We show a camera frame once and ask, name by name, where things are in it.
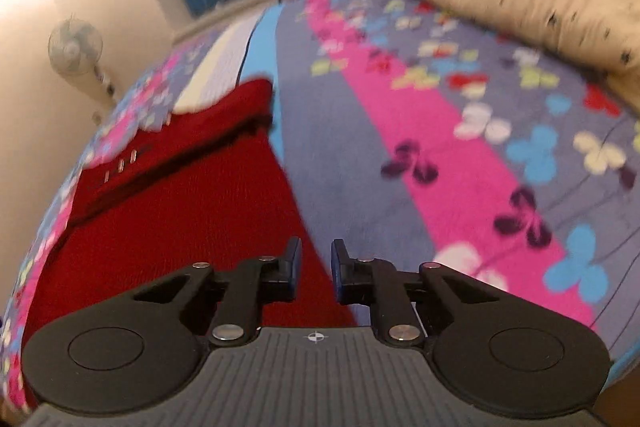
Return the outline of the red knit sweater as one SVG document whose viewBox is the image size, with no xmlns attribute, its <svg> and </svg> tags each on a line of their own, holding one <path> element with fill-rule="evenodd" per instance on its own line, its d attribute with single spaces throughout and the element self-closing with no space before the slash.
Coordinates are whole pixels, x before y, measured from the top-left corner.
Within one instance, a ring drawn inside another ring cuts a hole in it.
<svg viewBox="0 0 640 427">
<path fill-rule="evenodd" d="M 28 312 L 29 404 L 103 413 L 173 395 L 208 355 L 218 275 L 279 257 L 291 239 L 302 244 L 295 298 L 267 303 L 262 324 L 354 324 L 270 146 L 271 105 L 270 80 L 248 80 L 81 173 Z"/>
</svg>

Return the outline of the colourful floral bed blanket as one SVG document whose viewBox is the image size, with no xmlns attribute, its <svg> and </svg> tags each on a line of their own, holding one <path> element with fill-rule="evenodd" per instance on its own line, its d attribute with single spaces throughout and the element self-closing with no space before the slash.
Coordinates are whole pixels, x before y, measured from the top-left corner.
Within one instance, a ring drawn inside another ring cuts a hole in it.
<svg viewBox="0 0 640 427">
<path fill-rule="evenodd" d="M 272 84 L 269 143 L 314 249 L 433 260 L 573 317 L 639 362 L 639 119 L 586 72 L 416 0 L 296 0 L 172 51 L 102 124 L 53 199 L 1 333 L 1 391 L 29 412 L 23 337 L 81 173 L 139 131 Z"/>
</svg>

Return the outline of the white standing fan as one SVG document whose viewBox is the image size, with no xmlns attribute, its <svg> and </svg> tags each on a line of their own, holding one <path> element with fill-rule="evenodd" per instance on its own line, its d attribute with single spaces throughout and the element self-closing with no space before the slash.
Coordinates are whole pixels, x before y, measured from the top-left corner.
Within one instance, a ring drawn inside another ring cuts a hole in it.
<svg viewBox="0 0 640 427">
<path fill-rule="evenodd" d="M 53 28 L 47 46 L 52 69 L 98 106 L 91 117 L 96 127 L 120 101 L 116 84 L 100 64 L 103 49 L 102 36 L 93 24 L 74 16 Z"/>
</svg>

